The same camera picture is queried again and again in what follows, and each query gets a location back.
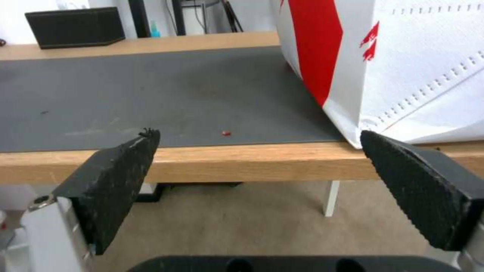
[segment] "black speaker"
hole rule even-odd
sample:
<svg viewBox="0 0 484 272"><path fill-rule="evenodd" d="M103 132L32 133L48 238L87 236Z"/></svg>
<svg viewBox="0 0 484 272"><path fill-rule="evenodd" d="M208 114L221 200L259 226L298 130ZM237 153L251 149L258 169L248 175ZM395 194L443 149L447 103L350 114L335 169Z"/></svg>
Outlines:
<svg viewBox="0 0 484 272"><path fill-rule="evenodd" d="M116 7L25 13L41 49L110 45L124 39Z"/></svg>

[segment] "gray work surface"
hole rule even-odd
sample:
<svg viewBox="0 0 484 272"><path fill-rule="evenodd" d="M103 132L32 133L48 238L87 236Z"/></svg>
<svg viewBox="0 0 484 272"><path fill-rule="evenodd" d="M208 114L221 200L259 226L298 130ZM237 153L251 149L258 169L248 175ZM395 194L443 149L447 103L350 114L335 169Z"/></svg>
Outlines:
<svg viewBox="0 0 484 272"><path fill-rule="evenodd" d="M0 152L340 141L279 47L0 61ZM222 135L230 131L230 136Z"/></svg>

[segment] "floor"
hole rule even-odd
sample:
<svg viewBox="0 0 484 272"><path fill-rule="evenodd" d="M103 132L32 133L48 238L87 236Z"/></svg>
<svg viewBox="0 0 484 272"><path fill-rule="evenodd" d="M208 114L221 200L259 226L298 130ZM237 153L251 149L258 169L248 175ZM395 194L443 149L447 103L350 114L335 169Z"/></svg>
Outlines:
<svg viewBox="0 0 484 272"><path fill-rule="evenodd" d="M341 184L334 217L325 182L176 187L135 204L96 271L160 255L422 255L427 242L380 181Z"/></svg>

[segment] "screw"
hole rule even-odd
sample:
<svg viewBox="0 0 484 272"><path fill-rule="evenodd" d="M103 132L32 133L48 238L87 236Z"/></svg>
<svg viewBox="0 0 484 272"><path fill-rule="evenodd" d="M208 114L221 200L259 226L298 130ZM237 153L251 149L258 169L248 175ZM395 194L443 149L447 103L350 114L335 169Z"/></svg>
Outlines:
<svg viewBox="0 0 484 272"><path fill-rule="evenodd" d="M42 209L44 207L49 206L50 204L57 202L57 198L53 195L48 196L40 196L32 201L29 205L29 211L33 212L38 209Z"/></svg>

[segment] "textured rubber pad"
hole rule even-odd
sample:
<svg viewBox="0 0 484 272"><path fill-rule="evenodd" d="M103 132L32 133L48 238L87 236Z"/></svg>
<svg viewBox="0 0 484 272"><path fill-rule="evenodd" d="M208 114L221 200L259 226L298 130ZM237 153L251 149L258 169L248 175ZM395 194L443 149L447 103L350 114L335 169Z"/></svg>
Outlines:
<svg viewBox="0 0 484 272"><path fill-rule="evenodd" d="M84 237L104 253L128 214L153 161L160 132L94 153L53 192L72 201Z"/></svg>
<svg viewBox="0 0 484 272"><path fill-rule="evenodd" d="M374 132L361 142L396 202L435 247L461 250L484 207L484 181L445 154Z"/></svg>

